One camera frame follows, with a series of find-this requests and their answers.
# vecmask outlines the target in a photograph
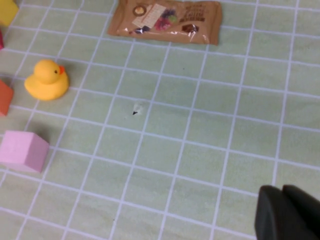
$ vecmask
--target black plastic object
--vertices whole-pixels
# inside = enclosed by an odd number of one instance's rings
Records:
[[[320,201],[294,185],[259,190],[257,240],[320,240]]]

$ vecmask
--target pink foam block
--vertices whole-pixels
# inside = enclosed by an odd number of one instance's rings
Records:
[[[0,164],[16,171],[40,173],[49,143],[32,132],[6,131],[0,146]]]

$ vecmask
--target duck's orange beak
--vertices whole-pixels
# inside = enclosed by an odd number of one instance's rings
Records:
[[[59,68],[60,68],[60,75],[61,75],[65,72],[65,68],[63,66],[59,66]]]

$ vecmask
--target rubber duck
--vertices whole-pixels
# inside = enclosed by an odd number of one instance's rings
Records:
[[[33,74],[25,80],[24,87],[34,98],[51,101],[66,93],[69,79],[63,66],[51,59],[43,59],[35,65]]]

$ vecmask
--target brown plastic wrapper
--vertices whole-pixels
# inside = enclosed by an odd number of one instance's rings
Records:
[[[218,1],[118,0],[107,33],[183,44],[218,45]]]

